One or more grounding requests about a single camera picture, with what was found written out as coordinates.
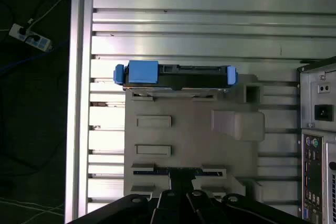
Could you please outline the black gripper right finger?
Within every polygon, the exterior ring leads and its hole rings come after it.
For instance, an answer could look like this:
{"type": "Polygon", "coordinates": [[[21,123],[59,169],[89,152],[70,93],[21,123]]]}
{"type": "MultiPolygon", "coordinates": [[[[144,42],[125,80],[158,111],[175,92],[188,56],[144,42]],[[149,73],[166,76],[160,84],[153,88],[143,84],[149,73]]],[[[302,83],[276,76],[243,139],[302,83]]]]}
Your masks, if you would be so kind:
{"type": "Polygon", "coordinates": [[[246,192],[245,186],[235,177],[227,175],[226,169],[184,169],[185,205],[190,205],[193,217],[199,223],[307,223],[299,217],[241,195],[240,192],[246,192]],[[217,184],[195,189],[192,181],[200,182],[202,178],[211,178],[217,184]],[[232,187],[231,193],[218,184],[228,179],[236,185],[232,187]]]}

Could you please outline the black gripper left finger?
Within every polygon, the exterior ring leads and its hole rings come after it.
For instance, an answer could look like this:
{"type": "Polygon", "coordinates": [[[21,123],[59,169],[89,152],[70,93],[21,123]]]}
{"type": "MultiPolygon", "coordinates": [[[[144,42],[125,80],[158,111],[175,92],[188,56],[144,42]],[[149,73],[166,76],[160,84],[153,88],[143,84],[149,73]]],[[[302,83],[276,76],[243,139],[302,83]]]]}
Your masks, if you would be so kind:
{"type": "Polygon", "coordinates": [[[139,194],[124,196],[71,223],[179,223],[183,198],[190,190],[190,171],[169,169],[170,189],[148,200],[139,194]]]}

